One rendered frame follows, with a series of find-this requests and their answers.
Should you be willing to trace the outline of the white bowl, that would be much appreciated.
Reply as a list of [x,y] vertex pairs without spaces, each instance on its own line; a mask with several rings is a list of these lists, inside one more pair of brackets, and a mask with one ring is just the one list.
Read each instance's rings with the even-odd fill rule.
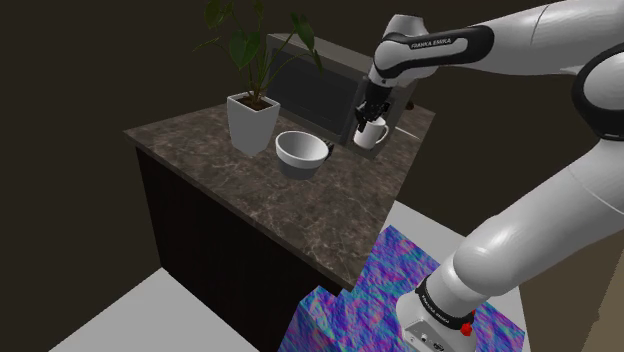
[[303,131],[284,131],[275,138],[279,171],[290,179],[312,178],[331,156],[334,144]]

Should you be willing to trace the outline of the white mug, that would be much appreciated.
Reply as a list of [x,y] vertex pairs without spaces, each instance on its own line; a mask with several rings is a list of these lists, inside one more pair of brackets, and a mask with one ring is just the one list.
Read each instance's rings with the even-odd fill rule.
[[362,130],[357,129],[353,141],[360,148],[372,150],[387,137],[388,133],[389,126],[384,118],[379,117],[375,121],[368,121]]

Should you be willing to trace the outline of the grey microwave oven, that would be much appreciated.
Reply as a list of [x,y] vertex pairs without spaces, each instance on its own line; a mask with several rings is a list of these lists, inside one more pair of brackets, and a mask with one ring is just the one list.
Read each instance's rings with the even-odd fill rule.
[[389,142],[373,149],[353,142],[357,130],[354,111],[364,99],[372,58],[317,38],[322,70],[308,57],[297,35],[269,34],[267,51],[275,58],[270,66],[267,96],[281,104],[282,116],[367,159],[373,159]]

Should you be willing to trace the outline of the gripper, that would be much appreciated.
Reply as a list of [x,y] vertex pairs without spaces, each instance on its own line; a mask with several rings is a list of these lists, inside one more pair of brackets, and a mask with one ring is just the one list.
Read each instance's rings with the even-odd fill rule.
[[362,133],[368,122],[367,110],[378,110],[373,118],[376,121],[382,118],[389,110],[390,103],[386,102],[392,91],[391,87],[378,85],[369,81],[366,86],[364,101],[355,108],[354,114],[357,120],[357,130]]

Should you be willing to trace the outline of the green plant in white pot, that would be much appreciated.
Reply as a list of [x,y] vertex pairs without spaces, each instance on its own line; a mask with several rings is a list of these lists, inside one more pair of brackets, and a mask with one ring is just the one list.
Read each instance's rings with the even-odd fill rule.
[[281,108],[279,102],[266,95],[277,76],[269,72],[277,55],[269,52],[267,36],[261,33],[264,4],[253,0],[252,8],[257,17],[257,29],[247,32],[238,21],[232,2],[223,4],[221,0],[209,0],[203,11],[207,27],[217,30],[226,20],[233,19],[237,29],[232,32],[227,46],[218,38],[200,45],[220,48],[237,69],[243,91],[226,99],[228,130],[233,147],[247,156],[255,156],[267,148]]

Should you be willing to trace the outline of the dark cabinet with marble top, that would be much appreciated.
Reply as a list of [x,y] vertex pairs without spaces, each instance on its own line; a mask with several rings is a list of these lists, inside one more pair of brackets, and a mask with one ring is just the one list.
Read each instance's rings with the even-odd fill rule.
[[161,266],[259,352],[278,352],[299,302],[351,290],[433,115],[403,112],[373,159],[336,147],[308,180],[273,147],[249,157],[215,106],[128,129]]

